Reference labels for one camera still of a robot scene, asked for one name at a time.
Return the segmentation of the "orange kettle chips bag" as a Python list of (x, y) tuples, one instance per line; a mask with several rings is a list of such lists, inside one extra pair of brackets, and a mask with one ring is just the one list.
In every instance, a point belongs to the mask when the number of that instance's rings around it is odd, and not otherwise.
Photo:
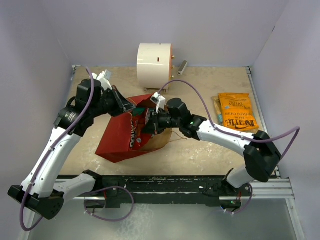
[(219, 93), (218, 97), (224, 127), (237, 131), (251, 131), (259, 128), (249, 93)]

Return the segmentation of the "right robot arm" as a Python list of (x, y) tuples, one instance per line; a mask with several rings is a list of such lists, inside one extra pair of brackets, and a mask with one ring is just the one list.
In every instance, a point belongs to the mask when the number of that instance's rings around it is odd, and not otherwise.
[(251, 181), (266, 183), (282, 156), (269, 135), (259, 130), (256, 134), (218, 127), (207, 118), (191, 114), (180, 98), (168, 102), (162, 96), (152, 96), (156, 105), (142, 132), (158, 135), (166, 129), (177, 128), (189, 139), (214, 143), (227, 148), (244, 158), (244, 165), (232, 169), (222, 183), (228, 196), (235, 195), (244, 184)]

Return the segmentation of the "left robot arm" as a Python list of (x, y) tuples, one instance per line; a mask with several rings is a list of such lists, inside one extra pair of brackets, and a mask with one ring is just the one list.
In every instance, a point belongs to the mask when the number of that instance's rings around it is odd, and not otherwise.
[(117, 117), (135, 107), (107, 80), (84, 79), (77, 86), (76, 95), (59, 112), (47, 146), (30, 174), (20, 185), (13, 185), (8, 190), (8, 195), (20, 203), (20, 213), (27, 208), (51, 220), (64, 203), (73, 198), (101, 194), (103, 178), (91, 170), (61, 184), (57, 184), (56, 179), (95, 118), (106, 114)]

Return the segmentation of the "red doritos bag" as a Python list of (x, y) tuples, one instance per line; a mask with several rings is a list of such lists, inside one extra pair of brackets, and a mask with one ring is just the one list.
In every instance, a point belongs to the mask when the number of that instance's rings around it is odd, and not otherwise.
[(149, 121), (150, 113), (148, 108), (138, 107), (131, 111), (130, 114), (131, 133), (129, 148), (131, 151), (138, 151), (152, 138), (151, 134), (143, 133), (143, 128)]

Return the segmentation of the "red paper bag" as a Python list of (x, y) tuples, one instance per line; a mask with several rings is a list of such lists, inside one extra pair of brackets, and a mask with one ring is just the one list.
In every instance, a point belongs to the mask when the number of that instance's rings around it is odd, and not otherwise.
[[(128, 97), (127, 100), (134, 103), (136, 108), (148, 108), (154, 110), (156, 105), (150, 100), (151, 94)], [(112, 117), (105, 129), (95, 154), (112, 163), (136, 158), (164, 148), (170, 143), (172, 128), (167, 128), (162, 133), (152, 135), (148, 143), (139, 150), (130, 150), (131, 114), (123, 113)]]

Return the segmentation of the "tan snack bag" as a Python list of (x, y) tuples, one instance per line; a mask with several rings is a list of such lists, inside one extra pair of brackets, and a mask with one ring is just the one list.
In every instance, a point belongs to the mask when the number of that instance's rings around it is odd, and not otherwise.
[(221, 105), (220, 99), (216, 95), (216, 96), (212, 97), (212, 100), (213, 100), (214, 109), (215, 109), (215, 113), (216, 113), (218, 124), (222, 126), (223, 125), (223, 114), (222, 114), (222, 105)]

